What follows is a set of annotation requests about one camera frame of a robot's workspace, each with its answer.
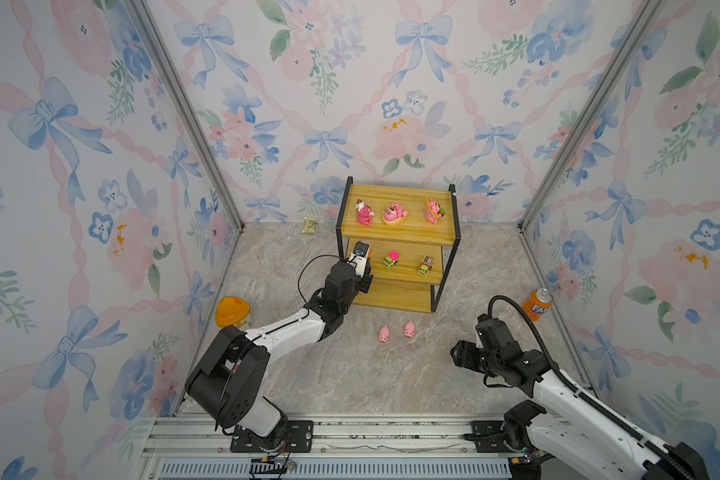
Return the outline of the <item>green pink toy truck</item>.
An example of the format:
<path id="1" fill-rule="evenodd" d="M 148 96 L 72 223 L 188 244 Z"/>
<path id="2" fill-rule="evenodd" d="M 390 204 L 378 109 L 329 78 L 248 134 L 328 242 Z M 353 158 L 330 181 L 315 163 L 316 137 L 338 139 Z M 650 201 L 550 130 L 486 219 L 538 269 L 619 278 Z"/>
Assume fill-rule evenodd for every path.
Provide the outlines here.
<path id="1" fill-rule="evenodd" d="M 397 251 L 391 251 L 382 260 L 382 266 L 387 270 L 391 270 L 398 264 L 399 258 L 400 255 Z"/>

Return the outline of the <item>pink figure toy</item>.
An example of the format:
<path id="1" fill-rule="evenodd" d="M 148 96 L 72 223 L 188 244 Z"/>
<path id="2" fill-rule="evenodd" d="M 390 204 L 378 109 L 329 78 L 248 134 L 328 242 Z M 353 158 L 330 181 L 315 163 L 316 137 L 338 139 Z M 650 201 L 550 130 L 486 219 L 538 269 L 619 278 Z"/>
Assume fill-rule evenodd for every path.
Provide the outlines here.
<path id="1" fill-rule="evenodd" d="M 370 226 L 375 217 L 375 212 L 362 199 L 356 201 L 356 221 L 363 226 Z"/>

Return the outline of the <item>pink yellow doll toy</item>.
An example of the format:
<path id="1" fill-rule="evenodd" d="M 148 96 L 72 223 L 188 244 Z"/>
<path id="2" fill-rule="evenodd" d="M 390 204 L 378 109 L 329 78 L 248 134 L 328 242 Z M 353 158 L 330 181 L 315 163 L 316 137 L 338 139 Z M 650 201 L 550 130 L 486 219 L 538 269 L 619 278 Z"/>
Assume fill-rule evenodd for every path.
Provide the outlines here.
<path id="1" fill-rule="evenodd" d="M 433 224 L 437 225 L 440 220 L 446 215 L 445 209 L 440 203 L 434 198 L 428 198 L 426 200 L 426 213 L 425 219 Z"/>

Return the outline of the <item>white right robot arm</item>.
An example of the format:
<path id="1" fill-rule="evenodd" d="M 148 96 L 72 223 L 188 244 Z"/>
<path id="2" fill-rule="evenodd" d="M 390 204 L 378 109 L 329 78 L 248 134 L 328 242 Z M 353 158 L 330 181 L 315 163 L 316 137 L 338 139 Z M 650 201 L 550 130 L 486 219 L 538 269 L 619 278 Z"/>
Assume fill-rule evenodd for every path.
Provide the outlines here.
<path id="1" fill-rule="evenodd" d="M 521 453 L 540 450 L 589 479 L 706 479 L 702 456 L 685 443 L 670 445 L 591 396 L 540 345 L 525 350 L 508 326 L 487 314 L 478 340 L 450 350 L 455 366 L 500 378 L 526 400 L 508 410 L 497 433 L 473 433 L 475 443 L 502 443 Z"/>

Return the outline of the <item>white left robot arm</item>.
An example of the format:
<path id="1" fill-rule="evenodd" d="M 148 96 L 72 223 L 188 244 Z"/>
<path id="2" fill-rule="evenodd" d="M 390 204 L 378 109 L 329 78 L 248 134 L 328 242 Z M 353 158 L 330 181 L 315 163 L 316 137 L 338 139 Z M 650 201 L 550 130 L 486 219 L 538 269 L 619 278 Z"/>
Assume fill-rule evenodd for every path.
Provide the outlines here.
<path id="1" fill-rule="evenodd" d="M 372 281 L 370 264 L 355 255 L 334 264 L 324 286 L 293 315 L 258 329 L 222 328 L 189 374 L 185 392 L 225 431 L 240 427 L 262 440 L 283 438 L 287 415 L 260 394 L 269 364 L 335 333 Z"/>

